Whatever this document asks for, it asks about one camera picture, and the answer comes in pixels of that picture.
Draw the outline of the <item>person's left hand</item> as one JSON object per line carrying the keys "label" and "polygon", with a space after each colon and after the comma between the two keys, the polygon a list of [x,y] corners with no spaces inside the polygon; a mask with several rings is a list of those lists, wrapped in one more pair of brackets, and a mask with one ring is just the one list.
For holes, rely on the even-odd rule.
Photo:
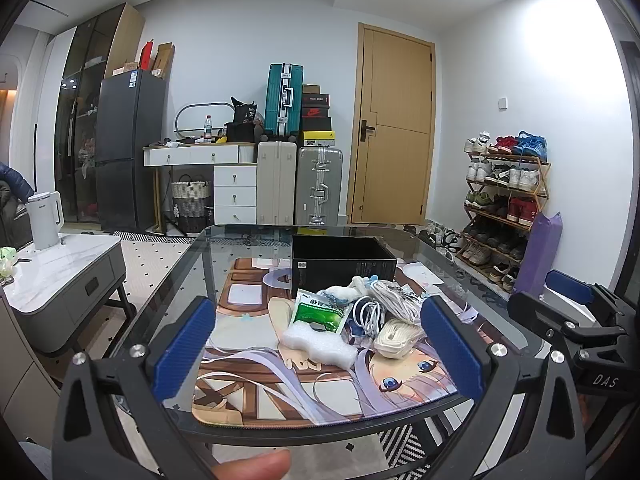
{"label": "person's left hand", "polygon": [[277,450],[215,465],[212,473],[219,480],[280,480],[290,468],[290,451]]}

